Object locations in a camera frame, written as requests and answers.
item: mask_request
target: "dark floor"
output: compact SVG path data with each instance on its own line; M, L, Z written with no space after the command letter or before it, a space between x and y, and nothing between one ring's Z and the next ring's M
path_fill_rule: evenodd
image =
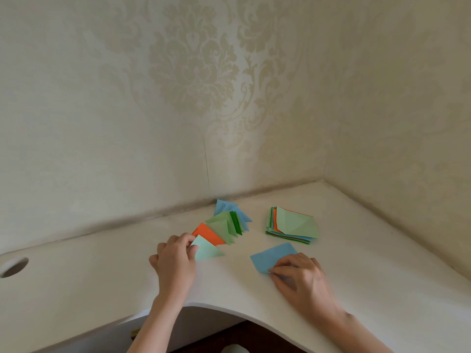
M177 349L173 353L221 353L221 350L230 344L241 345L250 353L304 352L268 329L253 322L244 321Z

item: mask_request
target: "white object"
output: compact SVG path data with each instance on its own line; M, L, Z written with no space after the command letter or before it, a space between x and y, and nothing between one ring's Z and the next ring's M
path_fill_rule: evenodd
M281 297L250 255L286 242L264 234L271 206L313 215L316 257L344 307L395 352L469 353L471 283L324 182L236 201L253 223L225 256L198 262L187 305L254 321L309 352L338 352ZM191 232L214 206L0 256L29 264L0 279L0 351L27 353L146 315L158 293L147 262L169 235Z

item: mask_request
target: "hand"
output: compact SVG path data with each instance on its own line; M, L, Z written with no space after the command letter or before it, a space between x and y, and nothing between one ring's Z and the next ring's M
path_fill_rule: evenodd
M195 237L188 233L172 235L167 243L159 243L157 255L151 255L150 265L159 276L159 296L185 301L196 276L195 255L198 246L190 247Z
M347 316L336 301L321 265L314 258L308 258L303 253L287 255L269 272L286 300L319 329L341 324ZM296 288L288 286L278 275L292 278Z

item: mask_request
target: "white desk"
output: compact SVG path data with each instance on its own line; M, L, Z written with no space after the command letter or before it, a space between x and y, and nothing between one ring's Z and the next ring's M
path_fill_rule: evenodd
M198 262L187 305L252 320L315 353L338 352L258 273L249 255L285 243L264 234L271 206L315 217L315 256L345 308L395 352L471 352L471 283L323 182L235 201L252 219L226 256ZM0 256L26 268L0 279L0 352L27 353L146 315L158 293L147 258L171 234L191 232L214 206Z

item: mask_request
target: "forearm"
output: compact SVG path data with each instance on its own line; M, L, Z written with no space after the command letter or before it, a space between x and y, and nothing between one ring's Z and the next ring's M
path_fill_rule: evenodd
M393 353L353 315L318 328L344 353Z
M128 353L165 353L182 305L179 298L157 296Z

